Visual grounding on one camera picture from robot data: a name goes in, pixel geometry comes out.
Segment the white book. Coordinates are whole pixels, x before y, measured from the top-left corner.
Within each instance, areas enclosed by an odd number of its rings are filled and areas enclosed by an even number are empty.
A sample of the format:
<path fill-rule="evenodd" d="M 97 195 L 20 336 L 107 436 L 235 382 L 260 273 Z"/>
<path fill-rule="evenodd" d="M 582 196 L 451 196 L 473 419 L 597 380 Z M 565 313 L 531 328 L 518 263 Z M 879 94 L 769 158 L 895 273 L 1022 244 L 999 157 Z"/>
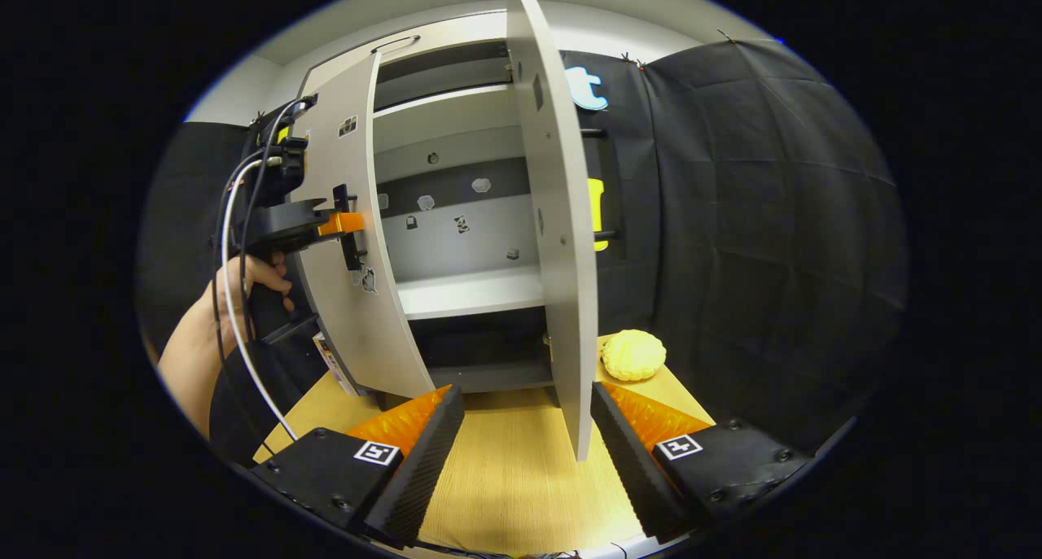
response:
<path fill-rule="evenodd" d="M 315 343 L 317 353 L 319 353 L 320 356 L 322 356 L 325 365 L 329 369 L 329 373 L 331 373 L 331 376 L 334 378 L 336 384 L 338 384 L 339 387 L 341 387 L 341 389 L 343 390 L 343 392 L 346 393 L 346 395 L 357 396 L 358 395 L 357 390 L 355 390 L 352 382 L 344 373 L 342 366 L 339 365 L 338 360 L 336 360 L 334 358 L 334 353 L 331 350 L 330 347 L 328 347 L 326 338 L 323 335 L 323 333 L 321 332 L 316 333 L 316 335 L 313 336 L 313 343 Z"/>

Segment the yellow bumpy toy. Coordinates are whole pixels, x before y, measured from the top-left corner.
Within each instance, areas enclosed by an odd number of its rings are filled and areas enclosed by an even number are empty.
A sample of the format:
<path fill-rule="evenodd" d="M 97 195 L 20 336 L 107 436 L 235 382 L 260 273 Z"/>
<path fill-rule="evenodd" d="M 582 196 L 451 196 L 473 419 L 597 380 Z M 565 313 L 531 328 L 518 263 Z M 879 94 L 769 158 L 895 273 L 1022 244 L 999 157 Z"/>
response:
<path fill-rule="evenodd" d="M 655 376 L 665 365 L 665 344 L 644 330 L 621 330 L 603 344 L 600 360 L 609 376 L 641 382 Z"/>

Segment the beige cabinet shelf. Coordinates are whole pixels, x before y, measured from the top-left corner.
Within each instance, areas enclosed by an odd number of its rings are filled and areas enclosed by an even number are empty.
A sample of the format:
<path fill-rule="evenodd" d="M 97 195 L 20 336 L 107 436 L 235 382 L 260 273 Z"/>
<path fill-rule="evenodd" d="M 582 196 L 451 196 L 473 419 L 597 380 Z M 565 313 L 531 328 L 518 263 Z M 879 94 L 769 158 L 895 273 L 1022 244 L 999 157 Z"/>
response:
<path fill-rule="evenodd" d="M 435 110 L 476 110 L 492 116 L 517 116 L 516 90 L 514 86 L 479 86 L 458 90 L 450 90 L 440 94 L 415 98 L 410 102 L 392 104 L 383 110 L 373 111 L 375 119 L 391 117 L 395 114 L 405 114 L 407 111 Z"/>
<path fill-rule="evenodd" d="M 539 266 L 476 271 L 397 284 L 410 321 L 543 307 Z"/>

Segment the cabinet door with camera sticker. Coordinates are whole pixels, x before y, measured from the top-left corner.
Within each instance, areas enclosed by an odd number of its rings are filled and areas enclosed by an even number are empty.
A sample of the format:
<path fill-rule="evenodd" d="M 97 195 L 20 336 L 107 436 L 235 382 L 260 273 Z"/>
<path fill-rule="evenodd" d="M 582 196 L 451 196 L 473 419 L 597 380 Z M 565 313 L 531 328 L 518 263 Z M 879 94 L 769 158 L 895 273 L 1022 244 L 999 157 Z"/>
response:
<path fill-rule="evenodd" d="M 374 96 L 381 55 L 365 56 L 316 89 L 317 103 L 292 133 L 308 136 L 306 174 L 293 200 L 319 199 L 334 209 L 332 188 L 357 196 L 351 209 L 365 228 L 355 233 L 361 271 L 349 271 L 341 243 L 299 252 L 302 287 L 336 360 L 354 384 L 410 399 L 433 384 L 414 343 L 396 288 L 379 210 L 374 170 Z"/>

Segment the cabinet door with cat sticker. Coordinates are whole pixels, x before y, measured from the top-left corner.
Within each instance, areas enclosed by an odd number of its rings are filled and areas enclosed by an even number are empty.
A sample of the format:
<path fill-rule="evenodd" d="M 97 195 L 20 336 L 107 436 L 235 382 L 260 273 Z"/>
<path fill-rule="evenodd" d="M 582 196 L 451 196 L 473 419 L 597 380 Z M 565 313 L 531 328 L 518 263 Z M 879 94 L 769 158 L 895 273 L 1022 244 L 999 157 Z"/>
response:
<path fill-rule="evenodd" d="M 506 43 L 531 185 L 552 378 L 571 448 L 584 462 L 594 426 L 598 347 L 584 137 L 559 48 L 537 0 L 507 0 Z"/>

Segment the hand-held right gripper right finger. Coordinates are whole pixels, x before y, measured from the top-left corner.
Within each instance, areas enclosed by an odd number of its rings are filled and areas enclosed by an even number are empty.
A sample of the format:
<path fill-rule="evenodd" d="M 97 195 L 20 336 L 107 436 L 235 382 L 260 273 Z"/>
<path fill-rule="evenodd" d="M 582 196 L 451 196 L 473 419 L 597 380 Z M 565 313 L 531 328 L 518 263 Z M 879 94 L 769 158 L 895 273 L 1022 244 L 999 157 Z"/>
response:
<path fill-rule="evenodd" d="M 712 426 L 611 382 L 595 382 L 591 416 L 637 521 L 660 543 L 740 521 L 814 461 L 744 419 Z"/>

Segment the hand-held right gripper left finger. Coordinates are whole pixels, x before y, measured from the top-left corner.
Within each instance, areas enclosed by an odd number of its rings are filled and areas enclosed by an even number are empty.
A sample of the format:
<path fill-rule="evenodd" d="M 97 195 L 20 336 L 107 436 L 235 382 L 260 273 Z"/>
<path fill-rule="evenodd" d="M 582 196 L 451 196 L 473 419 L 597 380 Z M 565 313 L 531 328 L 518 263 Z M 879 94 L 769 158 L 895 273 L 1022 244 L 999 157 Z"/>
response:
<path fill-rule="evenodd" d="M 462 390 L 446 385 L 348 432 L 313 429 L 252 476 L 336 530 L 413 546 L 462 421 Z"/>

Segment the black backdrop cloth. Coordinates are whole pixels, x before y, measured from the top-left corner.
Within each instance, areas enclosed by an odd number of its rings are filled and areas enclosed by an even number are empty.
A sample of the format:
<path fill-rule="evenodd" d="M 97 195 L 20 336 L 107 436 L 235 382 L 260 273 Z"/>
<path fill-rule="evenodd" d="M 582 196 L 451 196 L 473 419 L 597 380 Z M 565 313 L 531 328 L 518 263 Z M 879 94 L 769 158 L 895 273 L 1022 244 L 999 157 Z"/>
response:
<path fill-rule="evenodd" d="M 716 421 L 812 456 L 855 417 L 907 307 L 900 192 L 845 98 L 778 42 L 726 40 L 644 71 L 559 51 L 580 129 L 606 129 L 629 257 L 595 251 L 598 337 L 647 330 Z M 242 126 L 190 122 L 147 202 L 142 333 L 158 353 L 231 256 L 232 195 L 263 166 Z M 267 349 L 221 362 L 264 437 L 289 406 Z"/>

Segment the black door handle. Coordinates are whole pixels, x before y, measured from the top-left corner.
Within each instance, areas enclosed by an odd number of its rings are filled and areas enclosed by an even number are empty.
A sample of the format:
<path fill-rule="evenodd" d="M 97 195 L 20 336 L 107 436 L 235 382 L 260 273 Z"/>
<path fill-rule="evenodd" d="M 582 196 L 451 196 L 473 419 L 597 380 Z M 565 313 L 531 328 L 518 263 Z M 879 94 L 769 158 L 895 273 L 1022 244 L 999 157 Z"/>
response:
<path fill-rule="evenodd" d="M 348 192 L 347 186 L 341 184 L 332 188 L 334 195 L 336 214 L 331 221 L 334 222 L 336 233 L 339 234 L 342 252 L 349 271 L 361 271 L 361 253 L 355 240 L 355 233 L 365 228 L 362 214 L 351 209 L 351 203 L 357 200 L 357 196 Z"/>
<path fill-rule="evenodd" d="M 614 260 L 625 260 L 629 250 L 623 181 L 613 141 L 606 129 L 584 128 L 580 135 L 584 138 L 595 251 Z"/>

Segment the beige double-door shoe cabinet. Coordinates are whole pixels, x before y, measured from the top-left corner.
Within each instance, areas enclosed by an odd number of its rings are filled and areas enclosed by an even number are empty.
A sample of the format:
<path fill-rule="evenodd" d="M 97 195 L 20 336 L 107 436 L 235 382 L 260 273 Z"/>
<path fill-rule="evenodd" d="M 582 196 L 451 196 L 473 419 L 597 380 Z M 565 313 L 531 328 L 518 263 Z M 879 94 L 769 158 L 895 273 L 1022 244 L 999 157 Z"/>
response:
<path fill-rule="evenodd" d="M 313 63 L 299 93 L 383 48 L 374 110 L 479 86 L 514 86 L 505 11 L 414 26 Z M 387 253 L 398 283 L 539 266 L 531 185 L 519 114 L 407 111 L 374 118 L 374 170 Z M 410 321 L 433 388 L 466 393 L 554 384 L 543 307 Z"/>

